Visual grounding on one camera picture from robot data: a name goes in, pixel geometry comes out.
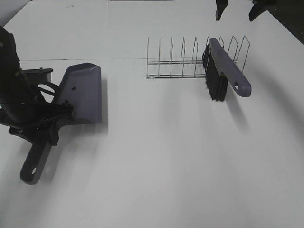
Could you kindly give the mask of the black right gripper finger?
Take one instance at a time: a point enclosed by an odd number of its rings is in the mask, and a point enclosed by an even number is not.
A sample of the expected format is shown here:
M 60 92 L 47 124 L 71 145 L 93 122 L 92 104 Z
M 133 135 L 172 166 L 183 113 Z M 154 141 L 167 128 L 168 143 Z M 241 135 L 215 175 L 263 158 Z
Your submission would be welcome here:
M 259 15 L 276 5 L 276 0 L 253 0 L 253 6 L 249 12 L 249 21 L 254 21 Z
M 225 8 L 228 6 L 228 0 L 216 0 L 216 20 L 220 20 L 221 16 L 225 10 Z

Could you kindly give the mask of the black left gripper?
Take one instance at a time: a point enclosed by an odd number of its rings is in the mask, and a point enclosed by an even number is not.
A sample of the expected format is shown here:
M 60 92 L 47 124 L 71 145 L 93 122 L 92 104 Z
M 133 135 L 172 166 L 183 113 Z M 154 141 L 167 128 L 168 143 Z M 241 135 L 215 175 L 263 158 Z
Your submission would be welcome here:
M 52 146 L 59 141 L 61 120 L 73 119 L 72 106 L 49 103 L 45 89 L 28 81 L 20 66 L 13 34 L 0 28 L 0 123 L 31 143 L 39 136 Z

